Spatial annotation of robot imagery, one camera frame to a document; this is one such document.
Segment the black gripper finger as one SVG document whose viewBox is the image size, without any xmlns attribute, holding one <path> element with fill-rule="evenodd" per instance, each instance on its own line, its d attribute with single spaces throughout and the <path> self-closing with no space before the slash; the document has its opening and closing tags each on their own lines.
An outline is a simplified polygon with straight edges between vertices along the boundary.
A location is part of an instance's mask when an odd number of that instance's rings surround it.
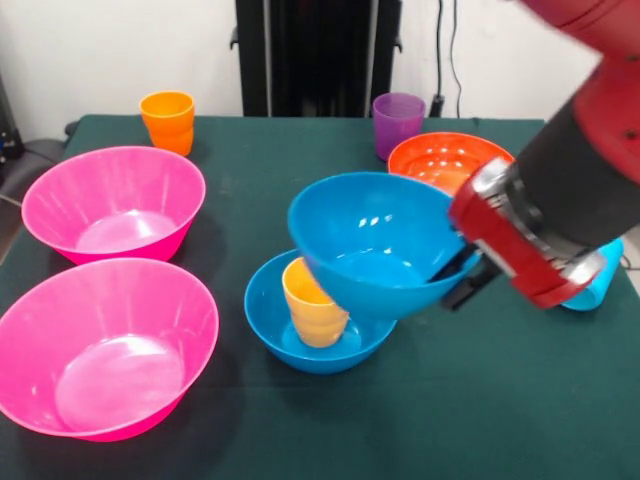
<svg viewBox="0 0 640 480">
<path fill-rule="evenodd" d="M 430 279 L 429 282 L 442 281 L 451 276 L 469 271 L 478 261 L 477 247 L 463 247 L 454 254 Z"/>
<path fill-rule="evenodd" d="M 499 268 L 495 265 L 484 265 L 477 273 L 462 279 L 450 292 L 441 300 L 443 308 L 456 311 L 460 309 L 468 300 L 479 293 L 496 277 L 499 276 Z"/>
</svg>

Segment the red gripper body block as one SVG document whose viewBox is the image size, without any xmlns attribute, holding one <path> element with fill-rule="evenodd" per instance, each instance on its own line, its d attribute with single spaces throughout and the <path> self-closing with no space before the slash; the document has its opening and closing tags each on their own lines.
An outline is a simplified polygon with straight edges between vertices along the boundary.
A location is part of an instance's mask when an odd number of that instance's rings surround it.
<svg viewBox="0 0 640 480">
<path fill-rule="evenodd" d="M 458 190 L 450 217 L 465 239 L 484 254 L 485 265 L 535 306 L 547 309 L 587 288 L 603 269 L 603 256 L 593 251 L 564 260 L 551 257 L 526 238 L 504 210 L 505 169 L 478 169 Z"/>
</svg>

